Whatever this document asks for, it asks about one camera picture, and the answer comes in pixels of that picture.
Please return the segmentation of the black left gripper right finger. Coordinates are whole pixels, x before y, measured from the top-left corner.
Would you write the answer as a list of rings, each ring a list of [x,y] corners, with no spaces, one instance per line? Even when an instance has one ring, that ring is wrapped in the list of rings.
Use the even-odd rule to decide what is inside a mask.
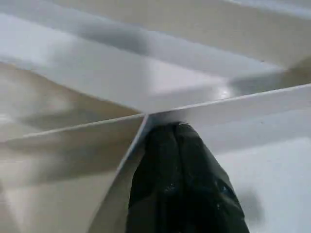
[[[186,233],[247,233],[226,171],[189,124],[175,128],[184,176]]]

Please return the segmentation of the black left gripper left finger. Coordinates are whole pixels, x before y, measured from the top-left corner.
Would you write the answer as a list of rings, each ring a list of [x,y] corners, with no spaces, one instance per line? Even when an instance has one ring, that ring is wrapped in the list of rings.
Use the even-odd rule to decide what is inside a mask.
[[[178,233],[181,230],[181,163],[176,124],[152,129],[133,175],[126,232]]]

